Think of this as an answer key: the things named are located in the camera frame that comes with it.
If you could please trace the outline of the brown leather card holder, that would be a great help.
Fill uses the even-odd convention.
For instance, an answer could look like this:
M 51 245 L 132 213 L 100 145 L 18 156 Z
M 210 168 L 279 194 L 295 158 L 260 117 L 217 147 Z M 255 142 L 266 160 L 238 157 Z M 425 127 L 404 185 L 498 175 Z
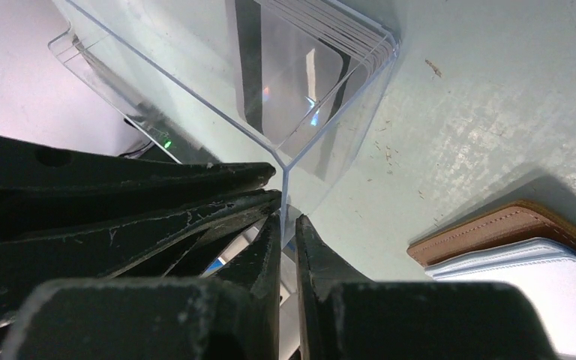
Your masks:
M 412 243 L 407 254 L 435 281 L 495 281 L 532 303 L 558 354 L 576 359 L 576 226 L 526 200 Z

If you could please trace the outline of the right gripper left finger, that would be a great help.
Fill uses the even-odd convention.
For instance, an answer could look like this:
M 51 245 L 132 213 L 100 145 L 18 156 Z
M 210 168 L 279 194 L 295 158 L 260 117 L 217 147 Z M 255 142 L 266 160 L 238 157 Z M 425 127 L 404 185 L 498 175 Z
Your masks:
M 208 277 L 52 280 L 25 300 L 1 359 L 276 359 L 281 225 Z

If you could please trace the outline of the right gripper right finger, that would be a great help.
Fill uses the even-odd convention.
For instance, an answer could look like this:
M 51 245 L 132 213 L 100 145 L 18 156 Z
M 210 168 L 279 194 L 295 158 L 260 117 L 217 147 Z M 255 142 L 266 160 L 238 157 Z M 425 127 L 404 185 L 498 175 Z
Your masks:
M 497 282 L 374 281 L 295 222 L 303 359 L 555 359 L 534 307 Z

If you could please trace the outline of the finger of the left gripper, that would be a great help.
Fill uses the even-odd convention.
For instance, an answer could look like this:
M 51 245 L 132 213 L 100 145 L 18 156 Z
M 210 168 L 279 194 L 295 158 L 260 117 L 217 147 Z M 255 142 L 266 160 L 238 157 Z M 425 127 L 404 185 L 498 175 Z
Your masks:
M 0 136 L 0 243 L 253 191 L 275 173 L 263 162 L 136 160 Z
M 279 209 L 279 190 L 254 190 L 0 244 L 0 328 L 39 284 L 56 278 L 164 276 L 202 246 Z

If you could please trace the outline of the clear plastic card box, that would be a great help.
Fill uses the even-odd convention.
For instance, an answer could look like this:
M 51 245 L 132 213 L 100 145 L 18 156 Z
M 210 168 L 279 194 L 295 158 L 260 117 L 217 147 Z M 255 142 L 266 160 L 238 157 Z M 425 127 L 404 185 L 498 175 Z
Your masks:
M 266 162 L 282 241 L 350 168 L 398 57 L 339 1 L 57 1 L 54 56 L 181 164 Z

